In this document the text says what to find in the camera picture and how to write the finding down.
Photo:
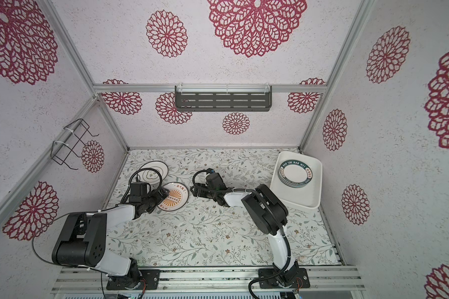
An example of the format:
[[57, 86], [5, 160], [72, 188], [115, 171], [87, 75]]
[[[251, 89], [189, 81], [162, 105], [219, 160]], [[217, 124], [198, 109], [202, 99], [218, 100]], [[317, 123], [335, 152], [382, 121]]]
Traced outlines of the white plate thin green rim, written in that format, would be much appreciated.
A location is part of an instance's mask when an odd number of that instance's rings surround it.
[[157, 173], [160, 174], [162, 180], [164, 180], [168, 176], [168, 166], [162, 161], [151, 161], [146, 164], [143, 164], [140, 169], [150, 168], [154, 169], [154, 171], [146, 170], [138, 174], [139, 181], [143, 181], [149, 184], [158, 184], [160, 182], [160, 178]]

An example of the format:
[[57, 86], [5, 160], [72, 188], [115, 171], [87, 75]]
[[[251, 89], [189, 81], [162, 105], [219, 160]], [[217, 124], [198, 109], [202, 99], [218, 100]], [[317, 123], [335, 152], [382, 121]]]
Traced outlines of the orange sunburst plate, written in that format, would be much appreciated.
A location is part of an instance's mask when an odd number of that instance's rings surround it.
[[177, 211], [187, 203], [190, 192], [188, 188], [179, 182], [172, 182], [163, 187], [168, 191], [168, 196], [158, 205], [158, 208], [165, 212]]

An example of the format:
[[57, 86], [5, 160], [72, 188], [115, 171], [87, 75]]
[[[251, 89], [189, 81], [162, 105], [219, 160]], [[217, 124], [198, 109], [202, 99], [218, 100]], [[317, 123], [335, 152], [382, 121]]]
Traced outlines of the small green Hao Shi plate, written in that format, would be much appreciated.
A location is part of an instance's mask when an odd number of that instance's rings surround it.
[[280, 164], [278, 177], [287, 186], [302, 188], [313, 179], [313, 171], [304, 162], [289, 159]]

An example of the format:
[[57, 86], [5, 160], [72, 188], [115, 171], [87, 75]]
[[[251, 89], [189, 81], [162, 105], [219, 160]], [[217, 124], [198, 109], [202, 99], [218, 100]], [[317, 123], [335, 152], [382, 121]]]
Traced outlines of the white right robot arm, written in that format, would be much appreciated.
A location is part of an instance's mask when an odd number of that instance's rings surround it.
[[297, 276], [299, 265], [287, 237], [289, 211], [265, 184], [254, 189], [227, 187], [214, 169], [202, 169], [192, 177], [193, 195], [214, 200], [226, 208], [245, 208], [256, 227], [265, 235], [273, 254], [273, 272], [268, 279], [289, 285]]

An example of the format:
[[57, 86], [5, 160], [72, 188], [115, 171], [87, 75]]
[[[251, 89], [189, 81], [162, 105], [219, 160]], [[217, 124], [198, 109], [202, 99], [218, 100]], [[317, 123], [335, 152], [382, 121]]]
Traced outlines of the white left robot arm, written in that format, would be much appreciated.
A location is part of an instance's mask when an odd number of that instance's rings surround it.
[[52, 263], [64, 267], [86, 267], [113, 279], [140, 279], [136, 260], [107, 248], [107, 231], [113, 227], [152, 213], [168, 197], [169, 190], [159, 185], [152, 189], [146, 182], [128, 185], [122, 200], [114, 208], [97, 212], [70, 213], [52, 251]]

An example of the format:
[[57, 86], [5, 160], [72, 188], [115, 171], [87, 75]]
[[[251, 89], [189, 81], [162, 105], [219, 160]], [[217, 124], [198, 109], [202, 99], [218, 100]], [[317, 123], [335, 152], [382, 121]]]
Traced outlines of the white plastic bin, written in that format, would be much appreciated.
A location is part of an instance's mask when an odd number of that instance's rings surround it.
[[321, 204], [322, 182], [323, 164], [318, 159], [282, 151], [269, 188], [288, 208], [315, 210]]

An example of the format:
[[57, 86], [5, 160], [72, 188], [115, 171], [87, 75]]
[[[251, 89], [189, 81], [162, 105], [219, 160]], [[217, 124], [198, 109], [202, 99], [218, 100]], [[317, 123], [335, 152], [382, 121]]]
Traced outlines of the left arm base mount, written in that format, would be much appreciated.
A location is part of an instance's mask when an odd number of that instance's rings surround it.
[[122, 277], [109, 276], [106, 290], [157, 290], [161, 271], [139, 269], [135, 259], [130, 261], [127, 274]]

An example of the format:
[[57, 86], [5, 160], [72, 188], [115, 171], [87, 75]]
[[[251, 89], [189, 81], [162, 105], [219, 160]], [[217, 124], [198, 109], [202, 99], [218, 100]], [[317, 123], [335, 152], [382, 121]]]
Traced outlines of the dark metal wall shelf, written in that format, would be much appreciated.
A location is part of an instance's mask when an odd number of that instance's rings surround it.
[[179, 112], [268, 112], [273, 103], [272, 87], [253, 89], [175, 87]]

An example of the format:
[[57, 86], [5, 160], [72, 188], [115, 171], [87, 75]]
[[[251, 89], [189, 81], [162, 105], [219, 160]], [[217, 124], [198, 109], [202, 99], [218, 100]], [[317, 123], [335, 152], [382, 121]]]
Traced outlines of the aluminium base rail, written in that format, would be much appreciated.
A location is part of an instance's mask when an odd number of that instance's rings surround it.
[[[246, 292], [250, 281], [264, 277], [258, 267], [142, 267], [148, 293], [175, 292]], [[107, 285], [107, 277], [84, 269], [62, 269], [51, 294], [98, 294]], [[281, 285], [277, 281], [256, 283], [255, 292], [331, 292], [364, 291], [364, 281], [355, 266], [302, 266], [299, 277]]]

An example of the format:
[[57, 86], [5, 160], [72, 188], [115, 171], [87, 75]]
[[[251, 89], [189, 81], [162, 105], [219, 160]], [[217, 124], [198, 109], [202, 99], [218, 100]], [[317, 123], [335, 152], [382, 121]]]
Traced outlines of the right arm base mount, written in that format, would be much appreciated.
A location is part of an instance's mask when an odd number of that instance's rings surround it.
[[261, 289], [308, 289], [311, 284], [306, 269], [295, 261], [289, 270], [274, 278], [260, 281], [259, 286]]

